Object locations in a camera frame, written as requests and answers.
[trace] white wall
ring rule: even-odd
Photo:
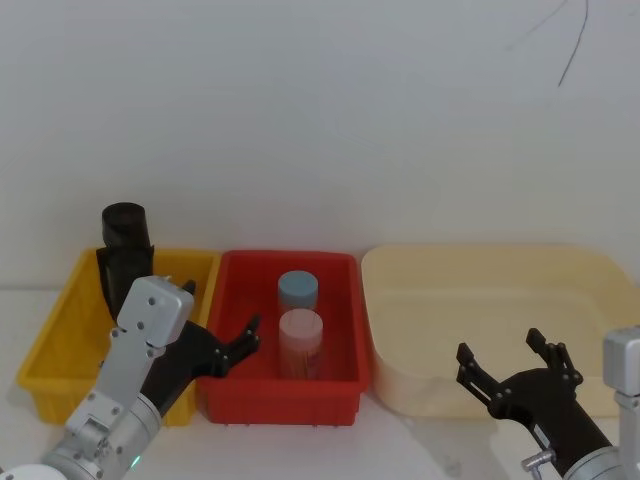
[[[157,245],[576,242],[640,277],[640,4],[4,0],[0,285]]]

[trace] cream plastic bin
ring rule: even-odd
[[[486,407],[455,381],[466,342],[498,381],[544,362],[530,327],[564,342],[584,376],[578,400],[617,415],[602,383],[607,331],[640,323],[638,293],[608,257],[572,246],[384,246],[362,260],[374,389],[405,415],[473,418]]]

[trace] plastic bin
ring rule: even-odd
[[[285,379],[278,364],[278,278],[318,279],[324,322],[318,380]],[[229,341],[254,313],[260,350],[225,379],[202,378],[209,420],[226,424],[352,425],[369,380],[363,302],[355,259],[338,253],[231,251],[222,257],[208,328]]]
[[[383,246],[362,260],[375,348],[373,387],[410,416],[486,418],[456,383],[460,342],[498,381],[544,362],[525,343],[530,327],[564,342],[582,373],[578,400],[614,416],[602,382],[602,339],[638,324],[640,297],[608,257],[560,245]]]
[[[205,325],[219,264],[217,252],[156,249],[153,269],[157,275],[171,275],[178,285],[188,279],[196,281],[191,320]],[[93,387],[109,350],[111,328],[95,250],[87,250],[18,372],[17,382],[31,392],[42,421],[63,424]],[[192,384],[169,410],[165,424],[187,425],[195,408]]]

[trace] yellow plastic bin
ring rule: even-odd
[[[195,280],[191,320],[206,326],[219,264],[220,254],[214,251],[156,249],[153,271],[171,275],[177,285]],[[111,328],[96,251],[86,250],[18,372],[17,382],[31,392],[42,421],[63,424],[93,387],[109,350]],[[194,382],[169,410],[165,424],[188,425],[195,409]]]

